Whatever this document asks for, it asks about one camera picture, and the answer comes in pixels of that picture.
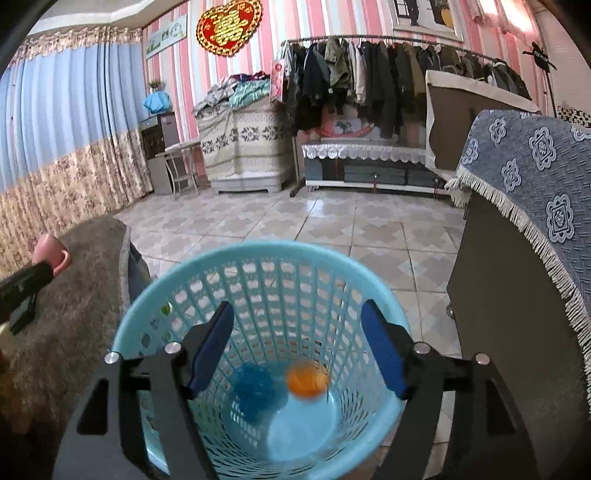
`blue curtain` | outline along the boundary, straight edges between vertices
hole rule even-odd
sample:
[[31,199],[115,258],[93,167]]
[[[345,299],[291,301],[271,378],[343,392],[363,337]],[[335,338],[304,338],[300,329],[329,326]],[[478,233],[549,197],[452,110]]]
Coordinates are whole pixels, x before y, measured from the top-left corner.
[[0,79],[0,193],[42,166],[147,117],[141,44],[41,55]]
[[152,189],[141,31],[25,42],[0,78],[0,278],[60,235]]

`metal screw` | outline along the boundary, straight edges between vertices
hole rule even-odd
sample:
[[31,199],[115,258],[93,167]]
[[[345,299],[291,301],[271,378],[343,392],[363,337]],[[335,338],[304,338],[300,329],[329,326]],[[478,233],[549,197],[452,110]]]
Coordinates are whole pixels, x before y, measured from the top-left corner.
[[476,354],[476,363],[478,365],[488,365],[491,363],[491,357],[489,357],[485,353],[477,353]]
[[172,355],[173,353],[179,353],[182,347],[178,342],[170,342],[164,347],[164,351]]
[[419,355],[427,355],[431,351],[431,346],[425,342],[415,343],[414,351]]
[[105,363],[107,365],[113,365],[119,361],[119,358],[121,358],[121,355],[117,352],[109,352],[105,355]]
[[448,303],[447,304],[447,307],[445,307],[445,313],[447,313],[447,316],[449,318],[451,318],[452,320],[455,320],[456,319],[456,314],[453,313],[453,309],[452,309],[452,304],[451,303]]

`potted plant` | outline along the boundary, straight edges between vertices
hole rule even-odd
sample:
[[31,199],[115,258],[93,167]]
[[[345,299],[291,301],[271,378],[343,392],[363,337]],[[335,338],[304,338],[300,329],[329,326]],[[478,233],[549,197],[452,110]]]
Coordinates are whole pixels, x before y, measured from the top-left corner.
[[159,92],[161,90],[164,90],[164,86],[166,84],[164,83],[163,80],[155,79],[155,80],[150,81],[149,85],[150,85],[150,88],[152,89],[153,92]]

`chinese double happiness sign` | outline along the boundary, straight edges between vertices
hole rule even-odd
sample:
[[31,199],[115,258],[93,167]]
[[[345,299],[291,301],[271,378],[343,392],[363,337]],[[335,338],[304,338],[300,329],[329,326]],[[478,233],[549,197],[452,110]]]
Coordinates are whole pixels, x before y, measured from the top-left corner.
[[201,16],[197,40],[216,55],[232,57],[252,37],[261,17],[261,0],[232,0],[210,8]]

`cabinet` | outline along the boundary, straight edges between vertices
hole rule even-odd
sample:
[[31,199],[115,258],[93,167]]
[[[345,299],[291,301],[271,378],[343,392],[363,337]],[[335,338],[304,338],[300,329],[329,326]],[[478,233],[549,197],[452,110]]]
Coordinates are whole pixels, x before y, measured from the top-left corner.
[[178,144],[177,121],[173,112],[151,116],[139,125],[142,143],[146,152],[148,171],[154,193],[167,195],[173,192],[172,179],[168,175],[164,149]]

